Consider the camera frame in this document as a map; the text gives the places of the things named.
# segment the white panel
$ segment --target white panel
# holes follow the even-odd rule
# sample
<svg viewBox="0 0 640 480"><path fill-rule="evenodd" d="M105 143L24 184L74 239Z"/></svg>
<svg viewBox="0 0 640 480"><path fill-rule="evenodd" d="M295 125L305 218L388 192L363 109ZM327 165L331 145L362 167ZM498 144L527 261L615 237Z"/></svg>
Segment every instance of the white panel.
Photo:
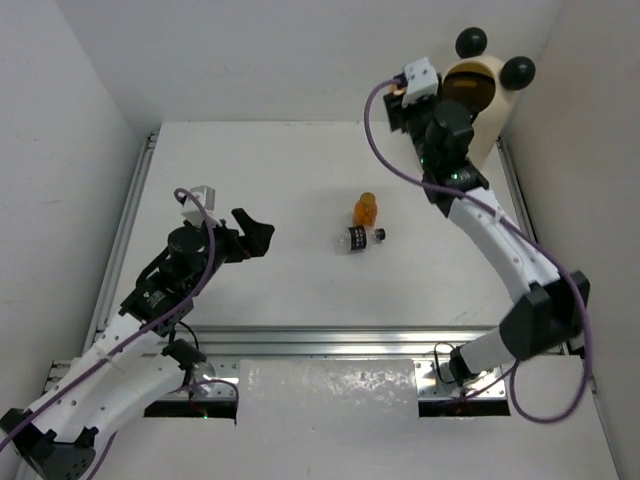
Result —
<svg viewBox="0 0 640 480"><path fill-rule="evenodd" d="M377 82L443 70L478 25L537 57L562 0L57 0L136 129L161 120L355 120Z"/></svg>
<svg viewBox="0 0 640 480"><path fill-rule="evenodd" d="M576 358L527 363L518 381L523 403L557 413L580 369ZM590 397L556 426L519 417L419 419L403 361L243 362L240 371L237 427L137 421L118 434L98 478L617 478Z"/></svg>
<svg viewBox="0 0 640 480"><path fill-rule="evenodd" d="M542 241L591 280L595 374L623 478L640 478L640 4L570 0L511 144Z"/></svg>
<svg viewBox="0 0 640 480"><path fill-rule="evenodd" d="M53 0L0 5L0 414L80 352L140 147ZM17 456L0 455L0 478Z"/></svg>
<svg viewBox="0 0 640 480"><path fill-rule="evenodd" d="M375 125L380 146L419 175L411 140ZM515 218L494 150L486 168ZM351 123L168 123L160 133L117 288L117 306L180 225L176 187L216 188L216 216L246 208L276 232L264 258L224 265L187 317L198 325L495 325L507 290L473 242L424 192L381 167ZM387 239L336 254L364 191Z"/></svg>

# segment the orange bottle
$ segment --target orange bottle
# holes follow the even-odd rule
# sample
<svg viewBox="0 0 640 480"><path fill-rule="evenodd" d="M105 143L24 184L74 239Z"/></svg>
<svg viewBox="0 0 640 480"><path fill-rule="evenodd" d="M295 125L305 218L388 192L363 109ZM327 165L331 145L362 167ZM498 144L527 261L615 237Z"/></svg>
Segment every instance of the orange bottle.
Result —
<svg viewBox="0 0 640 480"><path fill-rule="evenodd" d="M376 197L373 193L365 192L360 195L360 200L353 208L353 225L362 225L363 227L373 228L378 215L378 206L376 205Z"/></svg>

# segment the clear plastic bottle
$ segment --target clear plastic bottle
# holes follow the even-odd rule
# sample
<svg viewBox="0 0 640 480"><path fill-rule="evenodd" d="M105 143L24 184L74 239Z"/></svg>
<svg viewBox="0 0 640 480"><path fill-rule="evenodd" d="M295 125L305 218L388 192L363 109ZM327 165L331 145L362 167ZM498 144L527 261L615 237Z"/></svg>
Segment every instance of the clear plastic bottle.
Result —
<svg viewBox="0 0 640 480"><path fill-rule="evenodd" d="M349 227L340 235L336 248L338 253L363 252L371 245L381 243L387 236L384 228L367 230L363 226Z"/></svg>

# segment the white bracket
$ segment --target white bracket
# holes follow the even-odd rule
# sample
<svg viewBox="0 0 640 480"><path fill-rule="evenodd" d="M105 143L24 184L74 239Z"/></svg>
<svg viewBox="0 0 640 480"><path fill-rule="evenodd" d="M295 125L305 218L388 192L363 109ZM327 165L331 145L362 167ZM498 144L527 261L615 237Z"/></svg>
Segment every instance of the white bracket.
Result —
<svg viewBox="0 0 640 480"><path fill-rule="evenodd" d="M216 203L216 191L211 187L207 187L206 185L190 188L189 191L202 204L207 214L210 217L213 217L213 207ZM198 207L196 207L196 204L193 203L189 198L187 198L182 205L180 214L184 218L186 218L191 225L198 227L202 223L202 214L200 213L200 210L198 209Z"/></svg>
<svg viewBox="0 0 640 480"><path fill-rule="evenodd" d="M404 75L407 77L407 91L402 97L402 108L438 93L438 72L427 57L405 65Z"/></svg>

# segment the black base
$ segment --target black base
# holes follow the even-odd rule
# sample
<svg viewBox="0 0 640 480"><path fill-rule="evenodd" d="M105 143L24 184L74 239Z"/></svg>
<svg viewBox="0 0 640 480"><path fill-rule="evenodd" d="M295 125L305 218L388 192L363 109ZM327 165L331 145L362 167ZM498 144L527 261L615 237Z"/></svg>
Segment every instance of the black base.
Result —
<svg viewBox="0 0 640 480"><path fill-rule="evenodd" d="M489 182L467 158L473 139L473 114L462 104L431 96L402 108L402 96L384 97L391 131L409 134L424 171L423 181L468 192ZM425 189L429 202L449 216L456 199Z"/></svg>
<svg viewBox="0 0 640 480"><path fill-rule="evenodd" d="M509 417L509 402L506 400L470 400L451 403L448 401L419 402L420 418L434 417Z"/></svg>
<svg viewBox="0 0 640 480"><path fill-rule="evenodd" d="M10 409L0 419L0 429L11 432L31 413ZM13 446L43 480L76 480L87 472L96 456L93 442L97 433L95 428L85 429L74 443L57 443L54 432L42 433L30 424L14 438Z"/></svg>
<svg viewBox="0 0 640 480"><path fill-rule="evenodd" d="M196 399L195 403L198 407L197 410L186 401L158 400L145 409L144 416L152 418L203 418L206 412L208 418L236 419L235 400Z"/></svg>
<svg viewBox="0 0 640 480"><path fill-rule="evenodd" d="M590 284L580 271L571 274L584 303ZM582 333L580 312L564 279L531 285L500 323L500 337L516 360L528 360Z"/></svg>

